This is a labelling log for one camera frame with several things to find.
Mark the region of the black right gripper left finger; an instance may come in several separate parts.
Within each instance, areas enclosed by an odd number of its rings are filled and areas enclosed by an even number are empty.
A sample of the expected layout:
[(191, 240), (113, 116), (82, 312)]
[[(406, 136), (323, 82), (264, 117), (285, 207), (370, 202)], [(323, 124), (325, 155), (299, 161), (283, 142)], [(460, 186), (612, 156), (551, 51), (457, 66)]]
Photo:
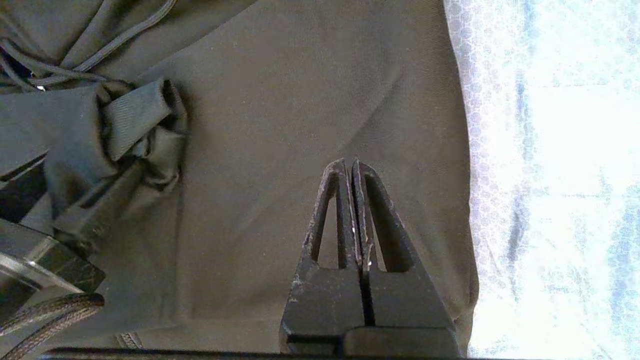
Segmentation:
[[(323, 230), (334, 200), (337, 268), (324, 268), (318, 259)], [(361, 250), (355, 205), (345, 160), (324, 169), (301, 256), (279, 324), (282, 352), (341, 352), (343, 336), (364, 326), (361, 293)]]

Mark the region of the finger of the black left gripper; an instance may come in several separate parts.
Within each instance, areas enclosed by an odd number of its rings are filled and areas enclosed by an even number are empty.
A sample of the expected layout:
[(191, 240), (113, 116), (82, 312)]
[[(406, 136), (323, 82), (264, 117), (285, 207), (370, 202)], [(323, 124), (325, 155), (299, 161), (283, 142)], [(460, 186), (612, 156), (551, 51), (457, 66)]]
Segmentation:
[(71, 207), (73, 203), (80, 200), (80, 198), (90, 191), (90, 189), (95, 187), (100, 181), (114, 177), (125, 170), (142, 170), (142, 175), (144, 175), (146, 167), (141, 159), (126, 159), (124, 166), (119, 172), (107, 177), (97, 178), (94, 182), (90, 182), (78, 177), (80, 173), (72, 169), (68, 159), (59, 160), (49, 156), (46, 157), (45, 178), (51, 195), (52, 209), (54, 211), (51, 223), (54, 234), (56, 235), (53, 223), (57, 217), (59, 217), (67, 208)]
[(124, 170), (101, 180), (55, 219), (55, 237), (74, 251), (93, 251), (132, 200), (143, 173)]

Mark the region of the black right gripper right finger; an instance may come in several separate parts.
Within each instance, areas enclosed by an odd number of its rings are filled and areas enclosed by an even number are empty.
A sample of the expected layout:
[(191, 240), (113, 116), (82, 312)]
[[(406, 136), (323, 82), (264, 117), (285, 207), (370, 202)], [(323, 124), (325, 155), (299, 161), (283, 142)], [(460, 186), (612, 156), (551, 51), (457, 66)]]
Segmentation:
[(366, 324), (452, 331), (453, 320), (377, 171), (356, 160), (351, 175)]

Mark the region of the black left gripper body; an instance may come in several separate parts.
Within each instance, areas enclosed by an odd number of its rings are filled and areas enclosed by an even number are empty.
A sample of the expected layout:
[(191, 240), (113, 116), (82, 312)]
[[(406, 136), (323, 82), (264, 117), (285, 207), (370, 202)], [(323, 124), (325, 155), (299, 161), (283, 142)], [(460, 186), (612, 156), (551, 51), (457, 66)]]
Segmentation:
[(58, 287), (94, 292), (106, 275), (54, 237), (21, 224), (0, 221), (0, 317), (6, 321), (36, 292)]

